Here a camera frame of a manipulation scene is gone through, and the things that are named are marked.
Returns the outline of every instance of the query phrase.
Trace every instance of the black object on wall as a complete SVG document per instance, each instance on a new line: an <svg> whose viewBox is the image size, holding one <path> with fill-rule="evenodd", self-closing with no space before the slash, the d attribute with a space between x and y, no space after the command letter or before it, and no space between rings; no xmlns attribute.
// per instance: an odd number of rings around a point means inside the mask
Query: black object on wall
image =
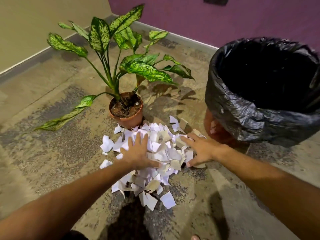
<svg viewBox="0 0 320 240"><path fill-rule="evenodd" d="M225 6L228 3L228 0L203 0L205 3L217 4Z"/></svg>

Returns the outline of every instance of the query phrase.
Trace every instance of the stained floor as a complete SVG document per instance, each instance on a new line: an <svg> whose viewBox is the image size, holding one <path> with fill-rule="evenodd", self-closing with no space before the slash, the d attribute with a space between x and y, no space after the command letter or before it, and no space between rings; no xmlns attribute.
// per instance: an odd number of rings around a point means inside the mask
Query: stained floor
<svg viewBox="0 0 320 240"><path fill-rule="evenodd" d="M110 49L113 65L118 56ZM149 122L169 124L169 115L189 121L205 134L204 102L210 56L165 40L151 53L170 54L192 70L196 81L173 76L179 88L143 82L139 95ZM121 57L130 51L122 52ZM102 69L90 52L89 59ZM120 91L131 91L134 75L121 78ZM108 111L109 96L100 96L84 113L58 132L30 132L46 120L68 113L84 95L105 91L104 82L86 60L56 52L49 60L0 84L0 218L19 206L98 169L105 159L103 135L113 135L116 122ZM248 154L320 186L320 135L291 149L253 144ZM112 153L106 158L112 160ZM168 189L177 206L158 203L152 212L138 198L108 190L74 228L89 239L297 239L235 175L218 163L206 169L183 169Z"/></svg>

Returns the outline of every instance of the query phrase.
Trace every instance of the trash can opening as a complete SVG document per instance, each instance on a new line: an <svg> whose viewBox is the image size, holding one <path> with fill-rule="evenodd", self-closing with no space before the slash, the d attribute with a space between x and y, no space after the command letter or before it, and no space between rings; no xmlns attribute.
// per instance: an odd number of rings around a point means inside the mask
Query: trash can opening
<svg viewBox="0 0 320 240"><path fill-rule="evenodd" d="M226 44L213 72L257 108L306 112L318 67L318 56L308 46L254 38Z"/></svg>

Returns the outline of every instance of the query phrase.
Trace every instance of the pot rim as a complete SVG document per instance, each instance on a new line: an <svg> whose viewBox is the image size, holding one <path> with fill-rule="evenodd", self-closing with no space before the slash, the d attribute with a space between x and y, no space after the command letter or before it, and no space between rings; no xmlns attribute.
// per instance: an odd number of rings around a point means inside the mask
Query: pot rim
<svg viewBox="0 0 320 240"><path fill-rule="evenodd" d="M126 94L126 93L131 93L131 92L122 92L122 93L120 93L120 95ZM115 115L113 115L113 114L111 113L111 102L116 99L116 98L114 97L114 98L111 99L111 101L110 101L110 103L109 103L109 113L111 114L111 116L112 116L113 118L117 118L118 120L122 120L122 121L130 120L130 119L132 119L133 117L137 116L137 115L142 111L142 108L143 108L143 100L141 99L141 97L140 97L138 94L136 94L136 95L138 96L138 98L139 98L140 101L141 101L141 107L140 107L140 109L138 110L137 113L135 113L133 116L131 116L131 117L129 117L129 118L119 118L119 117L116 117Z"/></svg>

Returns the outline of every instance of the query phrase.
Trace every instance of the gray baseboard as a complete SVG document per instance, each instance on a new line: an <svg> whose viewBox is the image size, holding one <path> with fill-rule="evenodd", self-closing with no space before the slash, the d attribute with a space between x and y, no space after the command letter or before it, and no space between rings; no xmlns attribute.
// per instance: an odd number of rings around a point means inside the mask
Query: gray baseboard
<svg viewBox="0 0 320 240"><path fill-rule="evenodd" d="M110 16L108 16L105 20L107 23L110 23L111 21L113 21L115 18L117 17L117 15L112 14ZM150 26L148 24L144 24L138 21L135 21L132 25L131 28L134 31L137 32L144 32L145 34L148 34L150 30L158 30L161 31L161 29ZM190 48L194 48L197 49L199 51L208 53L209 55L213 55L218 48L208 45L208 44L204 44L201 43L199 41L196 40L192 40L183 36L180 36L178 34L174 34L174 33L170 33L166 36L167 40L170 40L172 42L176 42L178 44L182 44L185 45L187 47ZM78 35L77 33L74 33L73 35L69 36L66 40L69 40L77 45L84 45L86 43L86 40L81 37L80 35ZM46 60L50 59L51 56L54 54L54 49L51 47L48 47L44 50L42 50L41 52L29 57L28 59L24 60L21 63L18 63L16 65L14 65L13 67L11 67L8 70L3 71L2 73L0 73L0 84L3 83L4 81L17 76L19 74L21 74L22 72L26 71L27 69L45 62Z"/></svg>

